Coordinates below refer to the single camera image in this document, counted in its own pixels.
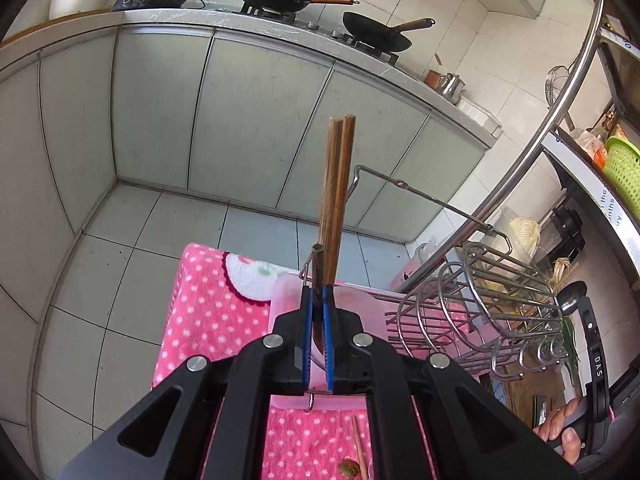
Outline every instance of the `tiled floor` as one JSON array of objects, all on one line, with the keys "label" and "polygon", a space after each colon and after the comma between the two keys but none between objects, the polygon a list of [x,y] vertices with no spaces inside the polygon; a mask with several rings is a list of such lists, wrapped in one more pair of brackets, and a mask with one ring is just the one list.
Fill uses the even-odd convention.
[{"label": "tiled floor", "polygon": [[[178,259],[198,242],[297,269],[318,228],[131,186],[106,198],[52,300],[34,377],[44,474],[62,466],[149,390]],[[404,245],[344,234],[338,279],[387,288]]]}]

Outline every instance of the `gas stove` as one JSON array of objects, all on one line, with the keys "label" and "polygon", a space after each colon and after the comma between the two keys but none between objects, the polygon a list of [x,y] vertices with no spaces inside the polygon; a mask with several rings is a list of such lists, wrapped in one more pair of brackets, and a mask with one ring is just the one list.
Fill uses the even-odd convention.
[{"label": "gas stove", "polygon": [[358,38],[354,38],[346,32],[340,32],[338,30],[328,31],[320,27],[316,22],[303,22],[296,19],[295,12],[276,12],[274,10],[264,9],[262,7],[251,7],[248,4],[244,4],[240,10],[240,14],[248,14],[250,16],[256,16],[264,20],[270,20],[271,22],[286,23],[297,28],[304,28],[311,30],[323,36],[332,38],[333,40],[340,41],[350,47],[356,48],[371,57],[375,57],[390,65],[395,65],[398,61],[398,55],[391,52],[384,52],[378,48],[373,48],[366,43],[361,42]]}]

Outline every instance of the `kettle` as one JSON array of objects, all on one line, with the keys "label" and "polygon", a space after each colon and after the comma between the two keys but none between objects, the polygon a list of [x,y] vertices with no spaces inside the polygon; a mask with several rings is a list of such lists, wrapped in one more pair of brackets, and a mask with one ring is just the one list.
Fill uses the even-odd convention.
[{"label": "kettle", "polygon": [[460,79],[460,76],[449,72],[446,76],[443,76],[438,83],[436,92],[450,103],[457,105],[464,87],[465,82]]}]

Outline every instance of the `metal dish rack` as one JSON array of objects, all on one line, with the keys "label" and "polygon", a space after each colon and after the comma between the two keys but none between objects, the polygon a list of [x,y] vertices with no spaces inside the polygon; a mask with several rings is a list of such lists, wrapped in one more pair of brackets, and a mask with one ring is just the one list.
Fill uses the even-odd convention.
[{"label": "metal dish rack", "polygon": [[[511,255],[507,235],[402,180],[365,166],[354,168],[347,200],[361,173],[464,216],[475,222],[485,238],[500,237],[508,248],[503,253],[486,243],[467,240],[452,248],[439,269],[408,294],[368,290],[377,300],[393,305],[385,313],[387,335],[399,352],[419,358],[443,352],[472,375],[490,372],[502,380],[517,380],[526,372],[561,364],[567,354],[562,346],[558,301],[542,270]],[[310,261],[311,256],[300,270],[303,283],[308,280]],[[324,368],[313,352],[312,359]]]}]

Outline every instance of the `green basket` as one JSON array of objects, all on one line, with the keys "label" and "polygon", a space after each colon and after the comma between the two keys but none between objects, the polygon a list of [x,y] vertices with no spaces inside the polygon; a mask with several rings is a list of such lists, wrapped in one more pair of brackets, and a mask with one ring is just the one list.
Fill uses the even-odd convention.
[{"label": "green basket", "polygon": [[640,218],[640,150],[621,137],[609,137],[604,173]]}]

